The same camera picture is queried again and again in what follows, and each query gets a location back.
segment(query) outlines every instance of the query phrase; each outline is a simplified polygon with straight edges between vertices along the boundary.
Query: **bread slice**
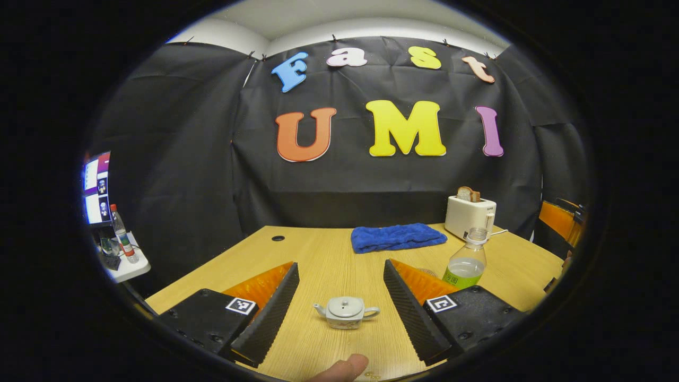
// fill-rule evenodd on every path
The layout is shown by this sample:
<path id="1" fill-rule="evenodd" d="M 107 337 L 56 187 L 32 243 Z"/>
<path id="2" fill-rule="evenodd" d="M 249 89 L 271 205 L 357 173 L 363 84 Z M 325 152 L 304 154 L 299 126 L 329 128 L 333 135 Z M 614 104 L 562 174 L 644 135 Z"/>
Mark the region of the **bread slice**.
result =
<path id="1" fill-rule="evenodd" d="M 472 203 L 478 203 L 481 201 L 481 193 L 474 191 L 467 186 L 463 186 L 458 188 L 458 199 Z"/>

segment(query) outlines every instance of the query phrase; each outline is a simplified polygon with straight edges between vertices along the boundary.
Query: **black cloth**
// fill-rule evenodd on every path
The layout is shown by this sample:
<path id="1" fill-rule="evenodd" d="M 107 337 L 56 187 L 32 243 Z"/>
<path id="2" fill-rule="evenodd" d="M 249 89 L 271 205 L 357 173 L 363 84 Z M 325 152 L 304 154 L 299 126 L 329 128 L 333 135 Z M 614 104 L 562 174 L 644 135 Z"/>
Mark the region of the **black cloth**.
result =
<path id="1" fill-rule="evenodd" d="M 408 48 L 437 53 L 438 70 L 415 66 Z M 339 48 L 360 48 L 362 67 L 329 67 Z M 287 93 L 271 71 L 307 52 L 306 79 Z M 477 78 L 462 61 L 473 56 L 488 66 L 494 84 Z M 439 104 L 441 141 L 447 154 L 419 156 L 400 150 L 372 157 L 375 130 L 365 104 L 392 101 L 407 118 L 413 104 Z M 483 154 L 483 124 L 476 106 L 498 113 L 504 156 Z M 277 116 L 299 111 L 298 144 L 315 139 L 309 113 L 334 107 L 331 144 L 312 162 L 288 162 L 276 151 Z M 493 60 L 457 47 L 401 37 L 361 37 L 292 49 L 257 62 L 241 92 L 234 136 L 237 205 L 245 233 L 263 225 L 309 227 L 392 226 L 443 222 L 447 198 L 470 186 L 498 203 L 496 224 L 526 239 L 540 207 L 540 159 L 535 134 L 521 99 Z"/>
<path id="2" fill-rule="evenodd" d="M 253 59 L 220 46 L 166 44 L 112 94 L 90 153 L 111 150 L 109 196 L 151 263 L 144 297 L 239 242 L 230 141 Z"/>
<path id="3" fill-rule="evenodd" d="M 508 47 L 496 62 L 519 94 L 533 126 L 542 168 L 542 199 L 556 203 L 560 198 L 587 208 L 594 194 L 593 160 L 588 158 L 591 142 L 588 126 L 564 83 L 517 46 Z M 556 231 L 540 220 L 534 231 L 533 243 L 566 257 L 570 246 Z"/>

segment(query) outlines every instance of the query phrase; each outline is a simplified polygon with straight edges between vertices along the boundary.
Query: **water bottle on desk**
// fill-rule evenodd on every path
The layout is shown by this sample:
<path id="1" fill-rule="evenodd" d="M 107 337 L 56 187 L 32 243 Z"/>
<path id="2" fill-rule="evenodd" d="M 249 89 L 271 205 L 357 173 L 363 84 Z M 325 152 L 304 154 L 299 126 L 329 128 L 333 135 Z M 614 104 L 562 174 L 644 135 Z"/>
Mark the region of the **water bottle on desk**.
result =
<path id="1" fill-rule="evenodd" d="M 483 244 L 488 241 L 488 232 L 485 228 L 472 228 L 464 240 L 464 247 L 450 258 L 443 275 L 445 282 L 460 289 L 476 285 L 485 270 Z"/>
<path id="2" fill-rule="evenodd" d="M 111 205 L 111 220 L 113 220 L 113 231 L 115 232 L 115 237 L 118 238 L 118 243 L 125 253 L 125 257 L 129 262 L 134 264 L 139 261 L 139 256 L 134 252 L 132 244 L 130 244 L 130 239 L 127 237 L 127 230 L 123 224 L 123 219 L 121 219 L 118 213 L 117 205 Z"/>

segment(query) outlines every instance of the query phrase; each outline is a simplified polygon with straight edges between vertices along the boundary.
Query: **foam letter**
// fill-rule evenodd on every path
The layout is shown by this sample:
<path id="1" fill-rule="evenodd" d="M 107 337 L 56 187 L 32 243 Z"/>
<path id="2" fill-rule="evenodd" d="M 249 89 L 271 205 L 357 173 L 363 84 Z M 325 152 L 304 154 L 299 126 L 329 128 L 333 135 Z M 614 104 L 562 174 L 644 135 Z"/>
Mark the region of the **foam letter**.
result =
<path id="1" fill-rule="evenodd" d="M 337 113 L 332 107 L 322 107 L 310 114 L 316 118 L 316 141 L 308 147 L 297 145 L 297 123 L 304 118 L 302 113 L 288 113 L 278 116 L 278 155 L 289 162 L 308 162 L 320 158 L 330 147 L 330 118 Z"/>
<path id="2" fill-rule="evenodd" d="M 408 53 L 412 56 L 410 61 L 421 68 L 438 69 L 441 67 L 441 61 L 436 58 L 436 52 L 429 48 L 411 46 L 408 48 Z"/>
<path id="3" fill-rule="evenodd" d="M 283 82 L 284 93 L 299 85 L 306 78 L 306 74 L 298 74 L 298 71 L 305 71 L 306 64 L 302 61 L 303 58 L 309 57 L 306 52 L 299 52 L 296 55 L 283 61 L 282 64 L 275 67 L 271 74 L 278 75 L 278 78 Z"/>
<path id="4" fill-rule="evenodd" d="M 375 118 L 375 145 L 370 148 L 370 155 L 394 155 L 396 148 L 389 142 L 389 133 L 404 154 L 410 153 L 415 136 L 419 134 L 420 142 L 415 147 L 418 155 L 445 155 L 445 146 L 441 144 L 439 133 L 438 104 L 430 101 L 415 103 L 407 120 L 391 101 L 371 101 L 365 108 L 372 111 Z"/>
<path id="5" fill-rule="evenodd" d="M 328 65 L 332 67 L 362 67 L 368 63 L 365 59 L 365 52 L 358 48 L 342 48 L 333 51 L 333 55 L 328 58 Z"/>
<path id="6" fill-rule="evenodd" d="M 481 115 L 481 121 L 483 122 L 483 135 L 485 136 L 483 153 L 486 156 L 502 156 L 504 150 L 500 146 L 498 125 L 495 123 L 495 117 L 498 115 L 497 111 L 486 106 L 476 106 L 474 109 Z"/>
<path id="7" fill-rule="evenodd" d="M 471 70 L 474 72 L 474 74 L 478 78 L 481 78 L 483 81 L 486 81 L 489 84 L 492 84 L 493 82 L 495 82 L 495 79 L 493 78 L 493 76 L 488 75 L 483 70 L 485 68 L 484 63 L 480 63 L 479 61 L 476 61 L 476 58 L 473 58 L 472 56 L 464 57 L 462 60 L 469 64 L 469 66 L 471 67 Z"/>

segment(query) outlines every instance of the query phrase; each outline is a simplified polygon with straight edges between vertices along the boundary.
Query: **table surface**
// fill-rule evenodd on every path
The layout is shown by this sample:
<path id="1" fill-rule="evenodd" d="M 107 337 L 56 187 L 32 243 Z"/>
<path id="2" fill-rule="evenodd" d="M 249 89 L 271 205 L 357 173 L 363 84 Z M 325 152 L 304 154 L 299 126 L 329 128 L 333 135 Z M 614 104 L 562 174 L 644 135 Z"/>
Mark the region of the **table surface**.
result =
<path id="1" fill-rule="evenodd" d="M 221 255 L 150 296 L 158 313 L 175 306 L 200 288 L 221 292 L 270 268 L 295 261 L 299 285 L 278 336 L 257 372 L 288 381 L 301 381 L 345 360 L 365 354 L 368 368 L 357 381 L 376 381 L 410 375 L 434 367 L 419 361 L 396 311 L 382 275 L 389 258 L 433 271 L 440 278 L 450 256 L 464 242 L 446 231 L 444 244 L 399 251 L 356 254 L 350 228 L 291 228 L 265 226 Z M 283 241 L 273 241 L 276 235 Z M 488 259 L 479 285 L 521 311 L 535 307 L 543 288 L 561 274 L 563 260 L 547 250 L 504 232 L 485 244 Z M 337 296 L 362 297 L 367 307 L 382 312 L 358 330 L 331 329 L 312 307 L 325 306 Z"/>

